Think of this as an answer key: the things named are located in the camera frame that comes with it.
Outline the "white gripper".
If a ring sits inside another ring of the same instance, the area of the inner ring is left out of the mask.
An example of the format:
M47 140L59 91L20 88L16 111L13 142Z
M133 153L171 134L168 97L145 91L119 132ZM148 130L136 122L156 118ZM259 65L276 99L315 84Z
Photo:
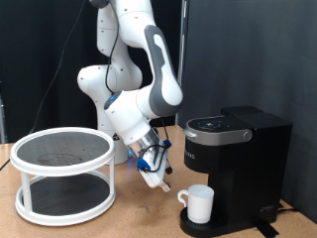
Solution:
M170 184L164 181L167 149L151 147L138 159L138 170L149 187L160 187L164 192L170 191Z

